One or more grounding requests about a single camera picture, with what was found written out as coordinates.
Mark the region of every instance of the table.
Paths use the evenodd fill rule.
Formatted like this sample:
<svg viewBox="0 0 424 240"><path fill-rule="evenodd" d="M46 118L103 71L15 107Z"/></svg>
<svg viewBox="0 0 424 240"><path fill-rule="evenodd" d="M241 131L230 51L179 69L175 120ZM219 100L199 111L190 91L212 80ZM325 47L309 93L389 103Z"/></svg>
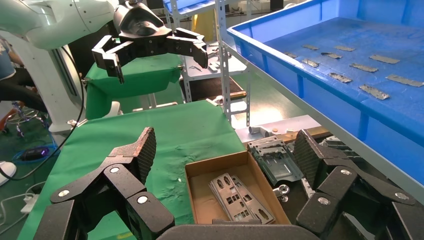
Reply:
<svg viewBox="0 0 424 240"><path fill-rule="evenodd" d="M77 128L57 159L18 239L33 239L44 209L50 204L50 195L56 189L97 168L113 148L135 142L149 126L154 127L157 150L147 177L147 190L169 209L177 225L192 224L185 165L245 150L222 109L207 101L89 120ZM117 239L116 235L124 233L118 236L122 239L131 236L128 231L112 212L88 238Z"/></svg>
<svg viewBox="0 0 424 240"><path fill-rule="evenodd" d="M124 84L108 76L96 64L88 71L87 119L97 119L109 113L112 100L157 93L180 79L180 58L175 54L139 57L122 67Z"/></svg>

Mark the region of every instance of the blue plastic tray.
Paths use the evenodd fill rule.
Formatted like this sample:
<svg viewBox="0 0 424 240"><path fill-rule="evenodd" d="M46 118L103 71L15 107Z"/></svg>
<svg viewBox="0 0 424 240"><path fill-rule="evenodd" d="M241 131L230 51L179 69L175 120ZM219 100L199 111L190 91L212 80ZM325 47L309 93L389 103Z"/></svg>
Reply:
<svg viewBox="0 0 424 240"><path fill-rule="evenodd" d="M424 82L423 0L310 0L231 27L228 33L244 58L424 184L424 86L386 79L395 74ZM400 62L380 62L372 55ZM378 71L356 69L353 63ZM340 82L329 73L352 81ZM359 88L364 84L390 98L377 99Z"/></svg>

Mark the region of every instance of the metal bar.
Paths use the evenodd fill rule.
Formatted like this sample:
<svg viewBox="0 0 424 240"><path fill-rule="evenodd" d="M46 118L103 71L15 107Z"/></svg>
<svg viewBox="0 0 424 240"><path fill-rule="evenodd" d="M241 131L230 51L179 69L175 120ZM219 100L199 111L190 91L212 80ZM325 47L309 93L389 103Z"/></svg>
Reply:
<svg viewBox="0 0 424 240"><path fill-rule="evenodd" d="M224 48L223 37L227 35L227 24L225 14L225 1L215 0L215 18L218 23L217 38L219 43L219 63L221 66L221 89L222 89L222 103L223 111L226 118L231 123L231 99L230 99L230 73L228 66L228 52Z"/></svg>
<svg viewBox="0 0 424 240"><path fill-rule="evenodd" d="M283 94L296 106L305 111L306 114L311 116L315 121L321 124L323 127L328 129L332 134L337 136L342 142L348 145L352 150L363 157L368 163L373 165L376 169L382 172L386 176L390 176L390 179L395 182L402 189L410 193L416 200L424 204L424 186L406 174L404 171L399 169L396 165L388 161L385 157L374 151L372 148L367 146L365 143L360 141L358 138L353 136L350 132L333 122L331 119L326 117L324 114L310 106L308 103L303 101L300 97L292 93L288 88L283 86L273 77L262 71L244 57L242 57L235 49L231 48L225 43L225 49L229 51L233 57L239 59L244 63L249 70L257 73L259 77L271 84L277 91Z"/></svg>
<svg viewBox="0 0 424 240"><path fill-rule="evenodd" d="M246 17L247 17L247 20L249 21L252 19L252 0L247 0L246 8L247 8Z"/></svg>
<svg viewBox="0 0 424 240"><path fill-rule="evenodd" d="M156 103L156 97L154 93L151 93L148 95L148 99L150 101L150 106L152 109L156 108L157 103Z"/></svg>
<svg viewBox="0 0 424 240"><path fill-rule="evenodd" d="M140 96L140 104L141 104L141 107L143 108L143 110L149 110L150 109L149 97L147 95L141 95Z"/></svg>

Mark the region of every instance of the green floor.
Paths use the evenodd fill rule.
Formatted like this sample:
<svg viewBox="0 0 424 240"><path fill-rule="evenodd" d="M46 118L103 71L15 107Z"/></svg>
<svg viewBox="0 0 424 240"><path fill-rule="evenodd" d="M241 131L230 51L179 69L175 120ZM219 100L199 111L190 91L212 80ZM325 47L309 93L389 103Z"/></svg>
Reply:
<svg viewBox="0 0 424 240"><path fill-rule="evenodd" d="M0 135L0 161L10 161L16 153L28 148L52 144L48 131L44 129L41 123L37 120L32 120L26 124L23 124L21 129L25 134L24 138L18 137L16 129L12 126L10 127L10 133ZM24 194L25 191L32 185L45 181L50 171L52 170L56 159L57 156L54 156L38 171L23 180L8 181L4 185L0 186L0 201L12 196ZM25 175L34 169L38 164L39 163L16 165L17 171L15 177ZM6 210L6 223L0 226L0 232L2 232L11 223L14 223L22 216L20 211L24 206L24 197L18 197L4 202L4 208ZM3 220L4 219L2 215L0 217L0 222ZM24 222L25 219L0 235L0 239L16 239L19 232L21 231L22 226L24 225Z"/></svg>
<svg viewBox="0 0 424 240"><path fill-rule="evenodd" d="M233 79L243 88L246 89L248 80L247 74L234 76ZM183 103L180 86L177 83L170 83L164 91L155 93L157 104L165 104L170 102ZM131 112L134 108L140 108L137 98L122 99L122 108L125 113ZM272 86L264 82L257 75L254 75L251 83L251 105L250 105L250 122L251 125L260 125L271 123L287 118L293 118L304 115L305 113L290 102L287 98L276 91ZM246 114L238 114L237 121L245 122ZM17 137L16 130L11 129L11 132L6 135L0 135L0 161L9 161L12 157L24 149L36 147L40 145L51 144L47 130L43 129L38 121L27 123L22 130L25 132L25 138ZM51 171L56 157L45 164L32 176L21 181L9 181L0 186L0 201L12 196L25 193L32 185L43 182L47 179ZM17 166L16 176L22 176L31 171L38 163L25 164ZM7 211L6 224L0 226L0 232L9 224L19 219L22 214L21 208L24 206L23 198L16 198L5 202ZM14 240L24 224L24 220L12 227L10 230L0 235L0 239Z"/></svg>

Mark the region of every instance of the black pants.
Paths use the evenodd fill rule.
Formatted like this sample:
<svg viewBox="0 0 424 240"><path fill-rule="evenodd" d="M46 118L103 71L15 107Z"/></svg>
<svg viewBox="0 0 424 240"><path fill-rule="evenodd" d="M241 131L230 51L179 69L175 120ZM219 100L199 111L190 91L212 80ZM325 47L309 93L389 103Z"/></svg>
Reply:
<svg viewBox="0 0 424 240"><path fill-rule="evenodd" d="M47 113L41 97L25 86L35 87L34 81L25 68L16 68L12 77L0 80L0 101L22 101L28 108Z"/></svg>

